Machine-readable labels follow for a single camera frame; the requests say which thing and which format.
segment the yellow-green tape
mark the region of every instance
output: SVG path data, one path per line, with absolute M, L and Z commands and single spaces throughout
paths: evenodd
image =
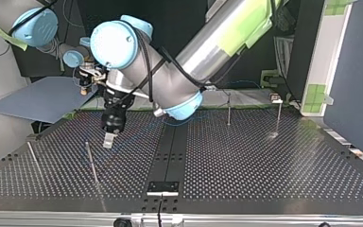
M 219 48 L 229 56 L 233 56 L 245 42 L 253 45 L 270 28 L 268 23 L 271 15 L 269 1 L 246 0 L 244 4 L 218 42 Z
M 16 46 L 19 46 L 21 49 L 23 49 L 24 51 L 27 50 L 27 44 L 25 44 L 23 41 L 20 41 L 16 38 L 13 38 L 11 36 L 9 36 L 7 33 L 5 33 L 5 31 L 3 31 L 1 28 L 0 28 L 0 36 L 8 41 L 9 43 L 11 44 L 14 44 Z

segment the metal table surface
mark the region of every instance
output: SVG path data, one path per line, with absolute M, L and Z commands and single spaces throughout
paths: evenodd
M 0 211 L 363 216 L 363 161 L 294 110 L 199 111 L 178 127 L 128 113 L 113 149 L 78 113 L 0 161 Z M 84 143 L 94 155 L 95 184 Z M 179 196 L 149 197 L 151 182 Z

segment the metal rod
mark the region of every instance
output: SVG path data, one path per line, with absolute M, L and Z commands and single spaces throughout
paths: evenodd
M 32 155 L 32 159 L 34 160 L 34 162 L 38 162 L 37 160 L 37 157 L 35 156 L 35 153 L 34 153 L 34 149 L 32 148 L 31 146 L 31 143 L 30 142 L 27 142 L 27 145 L 28 145 L 28 149 L 30 150 L 31 152 L 31 155 Z
M 282 105 L 283 105 L 283 102 L 281 102 L 281 103 L 279 104 L 278 122 L 281 120 Z
M 230 126 L 232 123 L 231 123 L 231 119 L 232 119 L 232 106 L 231 106 L 231 96 L 229 95 L 228 97 L 228 109 L 229 109 L 229 112 L 228 112 L 228 126 Z
M 88 142 L 85 142 L 85 149 L 87 149 L 88 157 L 90 158 L 91 170 L 93 171 L 95 182 L 99 183 L 98 177 L 96 176 L 95 164 L 94 164 L 94 160 L 93 160 L 93 154 L 91 152 L 90 144 Z

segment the gray panel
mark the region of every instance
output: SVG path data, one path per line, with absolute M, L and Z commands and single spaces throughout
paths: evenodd
M 5 204 L 9 210 L 20 205 L 26 210 L 139 212 L 164 126 L 150 113 L 129 113 L 126 131 L 108 150 L 102 147 L 105 132 L 99 128 L 100 116 L 78 113 L 34 143 L 38 163 L 27 149 L 2 161 L 0 206 Z M 99 185 L 94 181 L 85 141 L 94 155 Z
M 0 99 L 0 114 L 53 124 L 79 109 L 94 93 L 82 96 L 71 78 L 45 78 Z
M 325 123 L 363 151 L 363 0 L 353 4 L 331 97 Z

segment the green tape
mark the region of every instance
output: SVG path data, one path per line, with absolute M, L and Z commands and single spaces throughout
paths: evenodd
M 325 100 L 326 85 L 309 84 L 302 111 L 305 113 L 320 113 Z
M 325 15 L 336 16 L 343 15 L 346 7 L 352 4 L 353 0 L 329 0 L 326 5 Z
M 218 41 L 219 48 L 229 56 L 233 56 L 245 43 L 252 47 L 271 28 L 269 1 L 250 0 L 244 4 Z

